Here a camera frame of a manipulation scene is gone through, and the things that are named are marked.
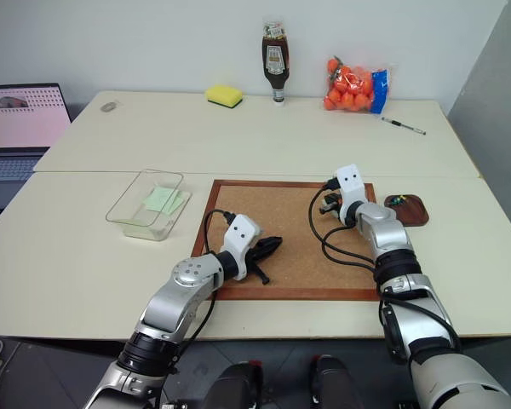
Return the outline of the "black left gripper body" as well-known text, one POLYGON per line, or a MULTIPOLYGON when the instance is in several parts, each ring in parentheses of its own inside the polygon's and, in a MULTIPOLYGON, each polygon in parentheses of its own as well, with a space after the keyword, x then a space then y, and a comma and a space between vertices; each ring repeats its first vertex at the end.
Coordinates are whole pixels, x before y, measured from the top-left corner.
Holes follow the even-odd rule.
POLYGON ((259 239, 246 253, 245 264, 250 271, 260 260, 267 257, 267 238, 259 239))

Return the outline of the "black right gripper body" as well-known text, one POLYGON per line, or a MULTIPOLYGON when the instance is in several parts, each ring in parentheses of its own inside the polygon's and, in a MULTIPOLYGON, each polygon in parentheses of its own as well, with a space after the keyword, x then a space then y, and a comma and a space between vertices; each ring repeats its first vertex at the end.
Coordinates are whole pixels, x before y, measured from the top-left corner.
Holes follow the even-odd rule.
POLYGON ((341 217, 342 195, 338 192, 327 193, 321 201, 321 214, 330 214, 335 218, 341 217))

